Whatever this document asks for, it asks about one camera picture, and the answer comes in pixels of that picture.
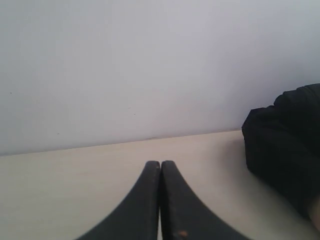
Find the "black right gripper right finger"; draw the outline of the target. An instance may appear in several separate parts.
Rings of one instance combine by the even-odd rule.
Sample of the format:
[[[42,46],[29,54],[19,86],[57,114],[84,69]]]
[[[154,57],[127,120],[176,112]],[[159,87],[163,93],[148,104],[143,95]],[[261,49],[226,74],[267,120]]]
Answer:
[[[174,161],[161,163],[159,210],[164,240],[245,240],[193,192]]]

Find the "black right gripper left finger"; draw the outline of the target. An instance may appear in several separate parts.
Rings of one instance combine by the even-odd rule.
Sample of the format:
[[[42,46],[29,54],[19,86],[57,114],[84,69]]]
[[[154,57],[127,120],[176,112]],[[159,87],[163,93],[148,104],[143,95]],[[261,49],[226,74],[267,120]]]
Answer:
[[[122,202],[80,240],[156,240],[158,238],[160,163],[146,162]]]

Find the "black sleeved forearm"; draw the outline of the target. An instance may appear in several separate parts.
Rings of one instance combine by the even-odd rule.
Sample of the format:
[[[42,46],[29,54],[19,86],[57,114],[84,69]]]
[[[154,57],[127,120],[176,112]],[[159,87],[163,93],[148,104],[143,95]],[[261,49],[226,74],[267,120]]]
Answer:
[[[279,95],[252,109],[242,125],[248,170],[306,220],[320,197],[320,85]]]

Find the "person's open hand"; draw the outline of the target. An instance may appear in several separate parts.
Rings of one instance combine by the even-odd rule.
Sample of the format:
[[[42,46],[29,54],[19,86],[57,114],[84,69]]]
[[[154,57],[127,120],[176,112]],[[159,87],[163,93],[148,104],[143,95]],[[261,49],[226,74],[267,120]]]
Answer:
[[[320,196],[314,198],[309,206],[308,214],[313,225],[320,230]]]

